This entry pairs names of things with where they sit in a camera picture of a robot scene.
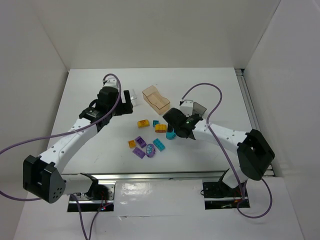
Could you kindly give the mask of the small teal lego brick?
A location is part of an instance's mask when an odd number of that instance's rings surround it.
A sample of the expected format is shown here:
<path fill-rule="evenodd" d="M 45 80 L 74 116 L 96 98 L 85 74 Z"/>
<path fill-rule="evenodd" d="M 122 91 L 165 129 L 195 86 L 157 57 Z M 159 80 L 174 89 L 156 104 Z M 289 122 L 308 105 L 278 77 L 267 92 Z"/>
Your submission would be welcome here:
<path fill-rule="evenodd" d="M 160 122 L 158 120 L 153 120 L 152 126 L 155 128 Z"/>

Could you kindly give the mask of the purple studded lego brick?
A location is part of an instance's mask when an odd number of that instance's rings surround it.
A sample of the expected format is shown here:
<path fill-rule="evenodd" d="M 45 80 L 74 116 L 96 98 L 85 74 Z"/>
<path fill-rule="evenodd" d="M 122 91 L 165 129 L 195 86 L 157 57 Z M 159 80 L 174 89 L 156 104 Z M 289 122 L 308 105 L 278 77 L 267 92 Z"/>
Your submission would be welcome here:
<path fill-rule="evenodd" d="M 135 147 L 132 152 L 140 159 L 143 159 L 146 155 L 146 153 L 138 147 Z"/>

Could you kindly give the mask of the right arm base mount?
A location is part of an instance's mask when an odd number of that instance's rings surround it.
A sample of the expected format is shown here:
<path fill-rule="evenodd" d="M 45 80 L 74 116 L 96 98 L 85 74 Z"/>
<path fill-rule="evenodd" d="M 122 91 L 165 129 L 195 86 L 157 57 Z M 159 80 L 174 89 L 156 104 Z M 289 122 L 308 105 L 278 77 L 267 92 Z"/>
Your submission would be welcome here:
<path fill-rule="evenodd" d="M 230 188 L 220 181 L 203 182 L 200 194 L 204 198 L 205 210 L 236 209 L 237 205 L 240 208 L 250 207 L 247 191 L 245 191 L 245 200 L 243 200 L 239 187 Z"/>

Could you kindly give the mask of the purple oval flower lego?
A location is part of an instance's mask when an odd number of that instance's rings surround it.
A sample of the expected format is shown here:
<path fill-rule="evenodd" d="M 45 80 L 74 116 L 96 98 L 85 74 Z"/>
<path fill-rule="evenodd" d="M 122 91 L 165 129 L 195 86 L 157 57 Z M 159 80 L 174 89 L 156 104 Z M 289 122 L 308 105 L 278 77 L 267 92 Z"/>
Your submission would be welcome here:
<path fill-rule="evenodd" d="M 156 147 L 154 144 L 150 143 L 146 146 L 146 150 L 145 150 L 146 156 L 148 158 L 152 158 L 155 156 L 156 154 Z"/>

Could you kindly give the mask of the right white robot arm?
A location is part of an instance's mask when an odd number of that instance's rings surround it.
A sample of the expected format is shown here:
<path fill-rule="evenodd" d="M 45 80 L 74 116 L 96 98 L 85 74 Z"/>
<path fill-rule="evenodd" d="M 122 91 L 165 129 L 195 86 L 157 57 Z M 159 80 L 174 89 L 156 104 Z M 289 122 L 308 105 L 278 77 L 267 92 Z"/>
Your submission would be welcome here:
<path fill-rule="evenodd" d="M 275 158 L 274 151 L 259 130 L 236 131 L 211 123 L 197 113 L 186 116 L 174 107 L 163 118 L 178 137 L 212 143 L 223 153 L 229 151 L 237 156 L 237 166 L 227 158 L 230 169 L 221 180 L 231 189 L 247 180 L 260 181 Z"/>

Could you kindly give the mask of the long teal lego brick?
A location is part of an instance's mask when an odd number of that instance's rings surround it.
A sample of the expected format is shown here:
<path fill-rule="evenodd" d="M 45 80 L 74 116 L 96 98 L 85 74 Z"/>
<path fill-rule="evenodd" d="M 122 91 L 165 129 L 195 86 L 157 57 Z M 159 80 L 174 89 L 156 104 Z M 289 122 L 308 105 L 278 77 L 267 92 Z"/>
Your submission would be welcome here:
<path fill-rule="evenodd" d="M 165 145 L 158 138 L 156 138 L 152 143 L 160 152 L 166 148 Z"/>

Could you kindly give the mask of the yellow studded lego brick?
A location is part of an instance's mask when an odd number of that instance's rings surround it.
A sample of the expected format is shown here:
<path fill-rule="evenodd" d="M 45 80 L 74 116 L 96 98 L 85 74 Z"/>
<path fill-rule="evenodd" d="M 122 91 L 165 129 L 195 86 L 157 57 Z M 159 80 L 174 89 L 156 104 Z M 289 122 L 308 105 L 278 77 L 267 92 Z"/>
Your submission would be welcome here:
<path fill-rule="evenodd" d="M 167 125 L 166 124 L 156 124 L 155 127 L 156 133 L 166 133 L 167 132 Z"/>

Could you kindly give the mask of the yellow smiley lego brick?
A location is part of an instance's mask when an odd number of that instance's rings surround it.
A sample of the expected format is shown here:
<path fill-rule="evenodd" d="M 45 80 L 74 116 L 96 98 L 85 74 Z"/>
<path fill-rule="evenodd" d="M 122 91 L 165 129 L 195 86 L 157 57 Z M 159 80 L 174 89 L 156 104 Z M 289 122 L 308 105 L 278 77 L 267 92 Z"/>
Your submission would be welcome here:
<path fill-rule="evenodd" d="M 137 122 L 138 128 L 145 128 L 150 126 L 150 122 L 148 119 L 139 120 Z"/>

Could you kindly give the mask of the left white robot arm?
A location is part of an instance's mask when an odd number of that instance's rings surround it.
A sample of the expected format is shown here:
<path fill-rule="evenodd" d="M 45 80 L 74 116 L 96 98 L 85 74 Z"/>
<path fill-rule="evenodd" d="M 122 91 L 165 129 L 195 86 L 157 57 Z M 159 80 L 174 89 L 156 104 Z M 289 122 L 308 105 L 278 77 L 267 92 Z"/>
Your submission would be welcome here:
<path fill-rule="evenodd" d="M 109 124 L 112 117 L 133 113 L 129 90 L 121 99 L 115 87 L 103 87 L 97 99 L 80 114 L 68 134 L 39 156 L 29 155 L 23 162 L 23 188 L 46 201 L 55 203 L 61 196 L 83 194 L 88 199 L 105 199 L 109 195 L 106 186 L 99 184 L 88 173 L 63 175 L 68 162 L 85 145 Z"/>

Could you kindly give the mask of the small orange lego brick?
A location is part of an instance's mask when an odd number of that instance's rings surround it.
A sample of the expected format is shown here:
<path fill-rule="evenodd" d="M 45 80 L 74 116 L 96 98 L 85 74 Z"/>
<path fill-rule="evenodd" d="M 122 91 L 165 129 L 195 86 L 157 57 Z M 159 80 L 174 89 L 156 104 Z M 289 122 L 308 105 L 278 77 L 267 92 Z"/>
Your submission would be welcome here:
<path fill-rule="evenodd" d="M 136 147 L 136 142 L 134 140 L 128 141 L 128 145 L 130 149 L 133 149 Z"/>

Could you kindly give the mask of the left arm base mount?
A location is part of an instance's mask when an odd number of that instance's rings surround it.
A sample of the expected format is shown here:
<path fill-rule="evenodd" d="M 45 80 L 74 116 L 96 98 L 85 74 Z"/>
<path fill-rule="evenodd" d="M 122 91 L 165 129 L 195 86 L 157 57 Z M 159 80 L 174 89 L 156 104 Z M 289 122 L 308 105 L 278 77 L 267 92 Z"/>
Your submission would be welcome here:
<path fill-rule="evenodd" d="M 102 208 L 102 212 L 114 211 L 114 198 L 115 198 L 116 182 L 115 181 L 100 181 L 98 189 L 95 190 L 93 195 L 88 196 L 85 193 L 75 193 L 75 197 L 70 196 L 67 212 L 79 212 L 77 201 L 81 212 L 96 212 Z"/>

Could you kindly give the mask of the purple hollow lego brick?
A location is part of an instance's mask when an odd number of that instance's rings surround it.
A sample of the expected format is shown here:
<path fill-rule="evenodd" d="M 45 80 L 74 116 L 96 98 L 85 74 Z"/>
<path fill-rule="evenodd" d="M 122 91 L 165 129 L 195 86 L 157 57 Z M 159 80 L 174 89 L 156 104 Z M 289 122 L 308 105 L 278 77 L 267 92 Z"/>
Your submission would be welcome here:
<path fill-rule="evenodd" d="M 136 137 L 134 140 L 142 149 L 147 146 L 147 143 L 141 136 Z"/>

